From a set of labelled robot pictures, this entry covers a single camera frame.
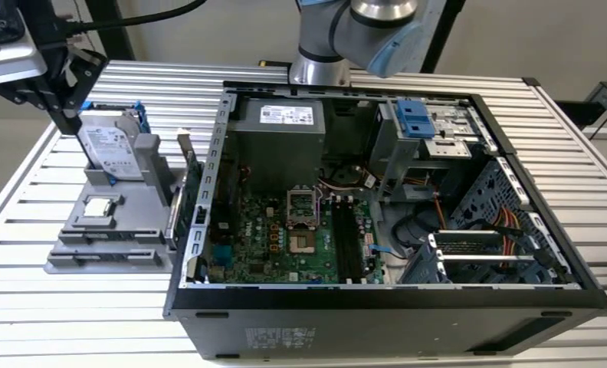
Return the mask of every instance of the open computer tower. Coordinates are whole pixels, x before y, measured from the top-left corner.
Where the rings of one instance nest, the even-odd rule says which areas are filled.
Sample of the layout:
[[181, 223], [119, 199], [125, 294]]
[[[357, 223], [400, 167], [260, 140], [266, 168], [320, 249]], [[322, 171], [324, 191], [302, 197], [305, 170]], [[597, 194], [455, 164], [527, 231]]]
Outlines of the open computer tower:
[[605, 311], [479, 95], [225, 83], [165, 304], [204, 358], [509, 355]]

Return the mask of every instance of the motherboard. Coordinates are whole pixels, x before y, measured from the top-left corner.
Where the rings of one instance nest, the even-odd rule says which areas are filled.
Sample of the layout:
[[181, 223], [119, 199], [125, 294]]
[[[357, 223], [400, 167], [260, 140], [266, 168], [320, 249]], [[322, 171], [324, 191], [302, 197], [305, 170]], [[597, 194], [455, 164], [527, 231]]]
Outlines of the motherboard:
[[366, 202], [298, 188], [246, 194], [233, 244], [213, 246], [210, 282], [380, 284], [374, 243]]

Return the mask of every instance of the power supply label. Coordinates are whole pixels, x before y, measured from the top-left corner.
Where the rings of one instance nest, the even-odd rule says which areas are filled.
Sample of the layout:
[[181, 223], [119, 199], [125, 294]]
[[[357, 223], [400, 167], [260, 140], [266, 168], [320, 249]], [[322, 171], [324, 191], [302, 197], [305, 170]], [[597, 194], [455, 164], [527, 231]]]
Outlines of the power supply label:
[[260, 122], [264, 124], [313, 125], [312, 107], [265, 105], [260, 108]]
[[250, 349], [309, 349], [314, 340], [313, 327], [245, 328]]

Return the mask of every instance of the seagate hard drive label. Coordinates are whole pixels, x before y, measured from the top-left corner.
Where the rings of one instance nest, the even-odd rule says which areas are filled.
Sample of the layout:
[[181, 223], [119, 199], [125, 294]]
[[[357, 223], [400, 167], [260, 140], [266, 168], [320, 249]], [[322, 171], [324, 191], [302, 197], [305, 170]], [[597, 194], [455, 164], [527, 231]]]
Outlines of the seagate hard drive label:
[[91, 146], [94, 165], [119, 180], [141, 179], [139, 166], [122, 130], [114, 127], [83, 126], [87, 143]]
[[265, 105], [260, 109], [260, 122], [265, 124], [313, 125], [312, 107]]

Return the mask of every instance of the metal rail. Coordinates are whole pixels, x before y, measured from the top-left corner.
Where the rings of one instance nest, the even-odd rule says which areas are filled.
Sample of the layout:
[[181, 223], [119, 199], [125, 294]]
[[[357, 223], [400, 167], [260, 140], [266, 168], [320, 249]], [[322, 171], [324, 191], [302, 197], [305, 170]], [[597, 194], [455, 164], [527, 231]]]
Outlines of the metal rail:
[[[285, 83], [284, 68], [196, 67], [113, 62], [90, 100], [141, 100], [159, 152], [183, 165], [177, 128], [205, 157], [221, 81]], [[523, 165], [607, 289], [607, 163], [540, 88], [516, 78], [353, 71], [356, 87], [480, 94]], [[0, 196], [0, 366], [192, 365], [200, 363], [178, 324], [162, 321], [165, 274], [49, 275], [41, 269], [85, 182], [77, 142], [50, 127]], [[476, 360], [282, 361], [286, 366], [413, 365], [607, 368], [607, 316], [515, 357]]]

